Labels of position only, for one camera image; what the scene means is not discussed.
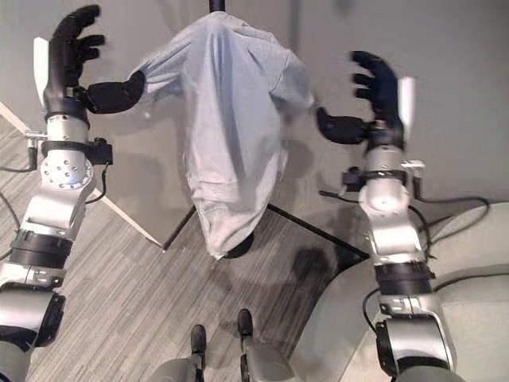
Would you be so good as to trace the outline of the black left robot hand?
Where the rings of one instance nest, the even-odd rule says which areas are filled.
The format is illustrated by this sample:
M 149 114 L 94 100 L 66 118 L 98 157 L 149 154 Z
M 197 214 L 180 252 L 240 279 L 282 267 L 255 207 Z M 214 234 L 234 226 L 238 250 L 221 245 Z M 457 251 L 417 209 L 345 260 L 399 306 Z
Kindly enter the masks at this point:
M 101 14 L 100 6 L 83 6 L 66 15 L 49 41 L 49 77 L 42 94 L 45 119 L 66 115 L 88 122 L 87 113 L 116 114 L 131 109 L 142 97 L 146 76 L 136 71 L 124 82 L 102 82 L 87 88 L 80 77 L 87 61 L 100 57 L 102 34 L 81 37 Z

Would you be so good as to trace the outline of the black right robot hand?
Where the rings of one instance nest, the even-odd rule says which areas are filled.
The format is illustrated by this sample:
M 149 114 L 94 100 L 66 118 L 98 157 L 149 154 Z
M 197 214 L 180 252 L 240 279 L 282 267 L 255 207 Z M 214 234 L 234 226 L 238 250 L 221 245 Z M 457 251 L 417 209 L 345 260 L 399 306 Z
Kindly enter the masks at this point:
M 398 78 L 393 68 L 381 57 L 366 51 L 350 52 L 351 61 L 369 73 L 356 73 L 355 97 L 370 103 L 373 120 L 352 116 L 333 116 L 324 107 L 317 108 L 319 132 L 330 142 L 357 145 L 367 142 L 367 150 L 379 146 L 406 149 L 405 127 L 399 114 Z

